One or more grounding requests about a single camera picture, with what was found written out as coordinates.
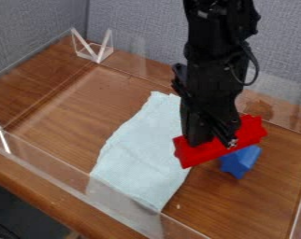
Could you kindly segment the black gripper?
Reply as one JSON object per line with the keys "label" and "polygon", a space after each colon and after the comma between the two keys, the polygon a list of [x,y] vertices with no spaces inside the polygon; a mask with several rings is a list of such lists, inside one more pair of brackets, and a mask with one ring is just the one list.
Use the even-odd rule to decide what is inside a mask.
{"label": "black gripper", "polygon": [[193,148],[216,137],[233,147],[241,128],[236,98],[255,84],[246,76],[249,65],[259,64],[248,38],[261,16],[255,0],[184,0],[184,7],[186,63],[173,66],[182,134]]}

